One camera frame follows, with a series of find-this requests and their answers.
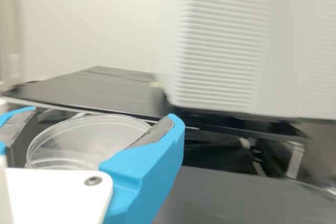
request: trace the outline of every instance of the petri dish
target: petri dish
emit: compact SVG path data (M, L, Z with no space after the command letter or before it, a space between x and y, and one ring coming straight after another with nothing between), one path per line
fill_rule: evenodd
M89 115L55 124L38 134L27 150L27 168L98 169L151 126L131 116Z

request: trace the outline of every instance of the plastic dish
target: plastic dish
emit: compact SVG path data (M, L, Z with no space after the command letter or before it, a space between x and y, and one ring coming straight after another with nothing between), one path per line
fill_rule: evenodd
M124 115L90 115L42 131L27 150L27 168L98 169L151 126Z

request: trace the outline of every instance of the screw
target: screw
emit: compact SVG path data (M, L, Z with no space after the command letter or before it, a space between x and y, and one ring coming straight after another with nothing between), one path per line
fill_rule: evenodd
M85 180L84 184L87 185L87 186L96 186L100 182L102 182L102 178L101 177L93 176L93 177L87 178Z

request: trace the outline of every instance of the white wall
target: white wall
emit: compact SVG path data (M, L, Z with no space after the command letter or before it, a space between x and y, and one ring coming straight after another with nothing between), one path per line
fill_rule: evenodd
M20 0L24 80L91 66L153 71L160 0Z

